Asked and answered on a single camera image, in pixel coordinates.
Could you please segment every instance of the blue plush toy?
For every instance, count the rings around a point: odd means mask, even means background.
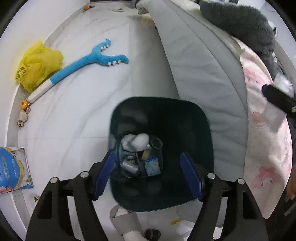
[[[71,73],[76,70],[86,66],[88,64],[99,63],[101,65],[111,66],[116,65],[117,63],[128,63],[128,58],[125,55],[117,56],[106,56],[102,55],[102,51],[108,48],[111,44],[109,39],[106,39],[105,42],[98,44],[92,50],[91,54],[77,60],[76,62],[68,65],[67,67],[56,72],[48,80],[42,83],[30,96],[27,98],[29,103],[34,103],[40,96],[47,92],[52,86],[60,82],[62,79],[66,78]]]

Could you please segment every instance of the crumpled plastic bag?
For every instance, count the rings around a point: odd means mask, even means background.
[[[32,93],[44,80],[62,68],[63,55],[38,41],[29,48],[18,67],[15,80]]]

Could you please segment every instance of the blue package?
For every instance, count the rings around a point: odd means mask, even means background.
[[[0,147],[0,194],[33,187],[24,148]]]
[[[149,177],[156,176],[160,174],[160,167],[158,163],[158,158],[151,157],[145,161],[146,173]]]

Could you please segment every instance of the dark gray blanket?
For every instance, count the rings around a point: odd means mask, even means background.
[[[234,3],[201,0],[200,11],[212,24],[249,46],[263,61],[274,80],[277,73],[277,63],[272,56],[275,38],[267,18],[256,8]]]

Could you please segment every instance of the trash bin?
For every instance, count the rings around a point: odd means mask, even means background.
[[[129,178],[119,167],[120,140],[127,134],[147,133],[163,142],[163,168],[153,177]],[[115,200],[133,212],[148,212],[177,206],[194,198],[180,167],[180,154],[213,172],[213,145],[207,118],[196,104],[169,98],[133,97],[113,111],[109,149],[117,153],[110,176]]]

